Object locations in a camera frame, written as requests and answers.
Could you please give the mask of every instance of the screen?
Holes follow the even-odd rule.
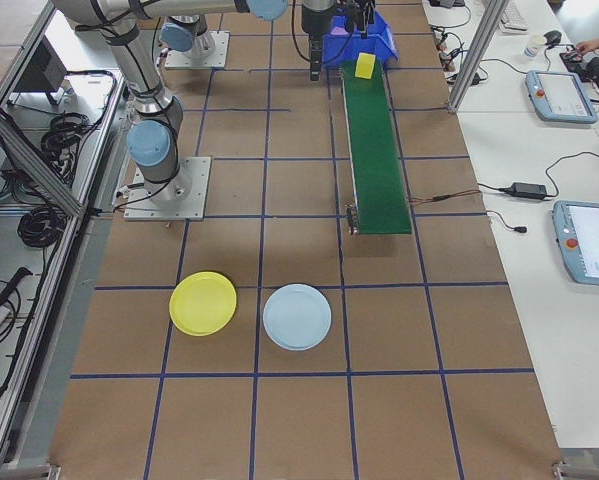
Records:
[[[599,278],[599,208],[571,205],[570,216],[577,232],[587,277]]]
[[[537,74],[550,110],[558,115],[588,116],[588,109],[579,94],[573,77],[559,74]]]

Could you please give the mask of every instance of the conveyor belt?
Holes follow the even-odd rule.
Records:
[[[348,119],[356,211],[349,210],[354,233],[410,233],[403,174],[379,60],[372,78],[355,77],[355,62],[341,64]]]

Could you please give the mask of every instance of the metal mounting plate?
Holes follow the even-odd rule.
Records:
[[[157,205],[151,199],[142,200],[125,209],[123,217],[128,221],[203,220],[210,177],[210,157],[188,157],[181,161],[181,171],[192,180],[192,188],[182,200],[173,200],[168,206]],[[143,182],[137,169],[133,183]],[[132,190],[129,202],[140,200],[148,193],[143,189]]]
[[[170,51],[166,58],[166,70],[207,70],[225,68],[228,57],[230,32],[210,32],[215,41],[215,51],[205,58],[193,59],[181,52]]]

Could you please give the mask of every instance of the computer mouse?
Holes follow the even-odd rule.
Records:
[[[543,34],[548,47],[555,47],[561,42],[561,32],[559,30],[550,30]]]

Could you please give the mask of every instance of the white table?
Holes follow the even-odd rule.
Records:
[[[483,7],[473,10],[469,25],[453,29],[469,40]],[[515,0],[530,34],[559,26],[544,0]],[[426,6],[430,23],[453,25],[467,18],[465,9]],[[484,58],[500,58],[521,70],[546,67],[543,54],[524,58],[528,35],[497,32]],[[568,41],[564,33],[562,43]],[[456,46],[450,40],[450,47]],[[564,71],[556,48],[549,52],[552,71]],[[552,185],[544,170],[557,158],[583,150],[599,154],[599,121],[591,126],[550,124],[533,112],[524,76],[499,62],[487,62],[489,81],[471,87],[459,108],[459,121],[480,182],[508,186],[514,181]],[[562,161],[551,170],[560,199],[599,202],[599,159]],[[511,225],[526,225],[525,235],[511,233],[493,218],[492,228],[526,336],[546,407],[562,448],[599,448],[599,286],[574,283],[568,276],[552,226],[553,202],[519,201],[486,193],[488,209]]]

